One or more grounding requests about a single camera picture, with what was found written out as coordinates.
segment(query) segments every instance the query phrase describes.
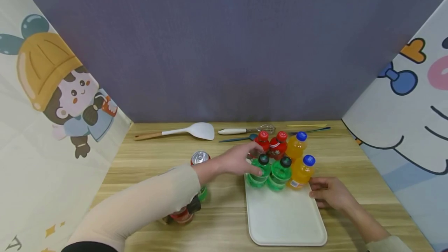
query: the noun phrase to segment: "blue spoon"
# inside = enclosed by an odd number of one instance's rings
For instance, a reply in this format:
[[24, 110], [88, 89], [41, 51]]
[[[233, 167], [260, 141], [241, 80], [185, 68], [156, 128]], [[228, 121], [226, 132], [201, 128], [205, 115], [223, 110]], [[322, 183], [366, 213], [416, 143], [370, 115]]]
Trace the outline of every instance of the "blue spoon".
[[219, 142], [231, 142], [231, 141], [240, 141], [240, 140], [254, 140], [255, 138], [257, 138], [258, 134], [256, 133], [251, 133], [248, 137], [240, 137], [240, 138], [233, 138], [233, 139], [226, 139], [226, 140], [221, 140]]

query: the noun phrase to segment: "hand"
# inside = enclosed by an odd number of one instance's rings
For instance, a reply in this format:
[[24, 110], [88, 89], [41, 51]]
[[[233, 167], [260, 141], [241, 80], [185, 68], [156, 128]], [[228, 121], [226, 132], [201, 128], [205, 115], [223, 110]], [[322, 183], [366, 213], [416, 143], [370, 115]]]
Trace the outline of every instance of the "hand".
[[310, 197], [316, 199], [319, 208], [331, 206], [336, 210], [350, 210], [359, 203], [345, 185], [336, 177], [311, 178]]
[[259, 176], [262, 175], [261, 169], [252, 166], [246, 161], [248, 152], [253, 149], [263, 152], [263, 148], [258, 143], [251, 142], [234, 146], [212, 160], [218, 163], [219, 172], [221, 173], [233, 173], [236, 175], [251, 173]]
[[64, 126], [61, 125], [53, 125], [53, 130], [51, 131], [51, 133], [53, 134], [53, 137], [56, 140], [62, 140], [64, 139], [67, 135], [65, 134], [65, 129]]

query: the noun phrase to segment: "blue bow tie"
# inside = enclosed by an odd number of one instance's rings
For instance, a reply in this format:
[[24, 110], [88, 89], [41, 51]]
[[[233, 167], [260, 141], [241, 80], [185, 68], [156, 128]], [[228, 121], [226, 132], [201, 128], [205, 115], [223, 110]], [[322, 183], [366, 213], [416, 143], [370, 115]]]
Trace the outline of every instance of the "blue bow tie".
[[389, 78], [391, 81], [391, 88], [394, 93], [399, 96], [406, 96], [412, 92], [418, 83], [417, 75], [411, 70], [403, 70], [396, 72], [393, 69], [393, 63], [387, 64], [378, 78]]

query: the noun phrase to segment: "beige sleeve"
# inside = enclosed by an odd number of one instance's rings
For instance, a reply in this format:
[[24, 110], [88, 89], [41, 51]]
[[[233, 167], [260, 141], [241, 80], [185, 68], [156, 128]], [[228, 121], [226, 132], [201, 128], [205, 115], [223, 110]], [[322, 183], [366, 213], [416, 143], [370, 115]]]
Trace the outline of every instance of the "beige sleeve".
[[94, 241], [124, 251], [124, 241], [148, 223], [180, 210], [200, 190], [189, 165], [135, 184], [95, 206], [82, 220], [68, 244]]
[[398, 237], [392, 235], [380, 241], [367, 244], [370, 252], [412, 252]]

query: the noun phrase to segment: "white handle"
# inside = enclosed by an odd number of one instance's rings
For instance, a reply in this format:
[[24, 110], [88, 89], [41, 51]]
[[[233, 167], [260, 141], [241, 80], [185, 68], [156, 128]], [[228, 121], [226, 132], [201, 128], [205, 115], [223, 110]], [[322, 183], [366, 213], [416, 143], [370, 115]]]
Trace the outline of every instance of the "white handle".
[[186, 128], [181, 128], [180, 130], [163, 131], [162, 135], [175, 134], [175, 133], [181, 133], [181, 132], [186, 132], [186, 131], [187, 131]]
[[222, 135], [240, 134], [246, 132], [247, 130], [245, 128], [224, 128], [223, 130], [218, 131], [218, 133]]

